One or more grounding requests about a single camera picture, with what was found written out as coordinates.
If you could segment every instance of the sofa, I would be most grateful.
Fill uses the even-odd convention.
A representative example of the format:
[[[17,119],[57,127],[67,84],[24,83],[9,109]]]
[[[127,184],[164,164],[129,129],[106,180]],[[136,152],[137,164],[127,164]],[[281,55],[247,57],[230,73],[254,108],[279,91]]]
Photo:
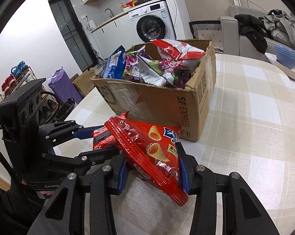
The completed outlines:
[[[266,16],[267,13],[264,11],[258,11],[255,9],[245,8],[241,6],[229,6],[230,15],[229,16],[221,16],[221,31],[222,31],[222,39],[224,42],[224,53],[228,55],[249,57],[261,61],[268,62],[266,56],[256,50],[250,40],[243,36],[239,35],[239,26],[238,21],[234,18],[235,15],[238,14],[247,14],[255,17]],[[267,53],[275,54],[275,45],[280,45],[283,47],[287,47],[286,45],[277,42],[275,40],[265,38],[267,41]]]

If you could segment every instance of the blue logo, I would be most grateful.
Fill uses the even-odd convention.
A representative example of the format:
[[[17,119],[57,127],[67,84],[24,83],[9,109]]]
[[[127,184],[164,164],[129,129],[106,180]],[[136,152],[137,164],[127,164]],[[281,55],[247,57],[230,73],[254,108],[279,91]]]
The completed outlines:
[[[170,141],[173,144],[175,144],[176,138],[177,138],[177,134],[176,134],[176,132],[174,130],[164,127],[164,134],[163,134],[163,136],[165,136],[167,138],[170,138]]]

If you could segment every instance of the checkered tablecloth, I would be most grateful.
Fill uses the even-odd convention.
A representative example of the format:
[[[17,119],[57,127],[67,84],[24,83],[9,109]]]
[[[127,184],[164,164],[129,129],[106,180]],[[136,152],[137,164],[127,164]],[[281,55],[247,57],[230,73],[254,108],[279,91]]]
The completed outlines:
[[[238,172],[273,219],[281,235],[295,228],[295,90],[289,78],[266,62],[216,54],[217,81],[203,134],[196,143],[181,140],[187,154],[213,172]],[[94,89],[69,120],[95,126],[114,113]],[[56,153],[75,156],[92,140],[71,140]],[[117,233],[189,234],[195,205],[190,196],[178,207],[166,194],[129,177],[112,197]],[[86,206],[86,234],[88,234]],[[222,234],[222,198],[217,194],[217,231]]]

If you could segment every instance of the white pillar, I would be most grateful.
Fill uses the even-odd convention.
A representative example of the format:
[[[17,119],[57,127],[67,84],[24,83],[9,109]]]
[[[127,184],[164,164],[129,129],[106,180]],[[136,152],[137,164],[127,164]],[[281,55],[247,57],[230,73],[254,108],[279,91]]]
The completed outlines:
[[[177,40],[193,39],[190,31],[190,17],[185,0],[166,0]]]

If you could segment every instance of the purple bag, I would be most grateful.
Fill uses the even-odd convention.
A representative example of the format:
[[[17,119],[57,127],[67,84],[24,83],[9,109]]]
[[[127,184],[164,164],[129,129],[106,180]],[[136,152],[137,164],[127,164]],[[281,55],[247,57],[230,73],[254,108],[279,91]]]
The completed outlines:
[[[48,86],[54,91],[62,103],[67,102],[69,98],[73,98],[77,104],[82,101],[82,96],[74,87],[63,68],[53,74]]]

